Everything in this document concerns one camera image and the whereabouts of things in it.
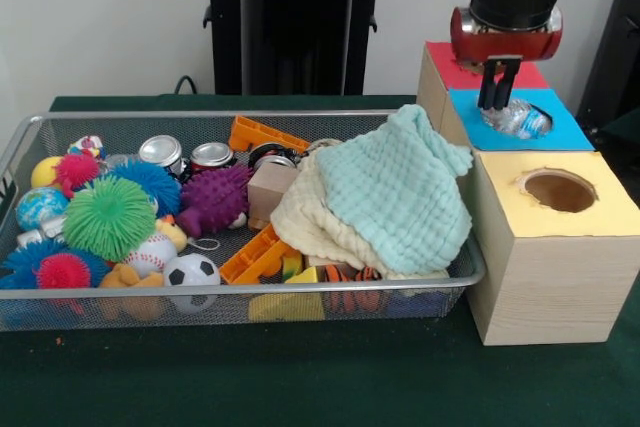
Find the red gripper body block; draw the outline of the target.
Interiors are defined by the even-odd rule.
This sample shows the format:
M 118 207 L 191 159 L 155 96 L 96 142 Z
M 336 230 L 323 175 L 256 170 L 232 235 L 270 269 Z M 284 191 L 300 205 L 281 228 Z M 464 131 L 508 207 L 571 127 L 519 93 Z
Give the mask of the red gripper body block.
M 490 59 L 546 60 L 555 55 L 563 33 L 563 18 L 555 6 L 541 27 L 497 30 L 478 22 L 467 7 L 455 7 L 450 21 L 453 53 L 459 62 L 484 63 Z

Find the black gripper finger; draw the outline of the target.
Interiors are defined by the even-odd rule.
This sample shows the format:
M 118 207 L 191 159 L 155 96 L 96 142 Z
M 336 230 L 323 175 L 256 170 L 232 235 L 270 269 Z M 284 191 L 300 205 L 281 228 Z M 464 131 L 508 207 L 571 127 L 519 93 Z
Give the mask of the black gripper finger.
M 498 60 L 487 60 L 483 63 L 483 77 L 478 96 L 478 107 L 483 110 L 496 109 L 498 103 L 497 84 Z
M 502 110 L 509 104 L 513 83 L 521 66 L 520 58 L 502 59 L 503 75 L 497 84 L 497 109 Z

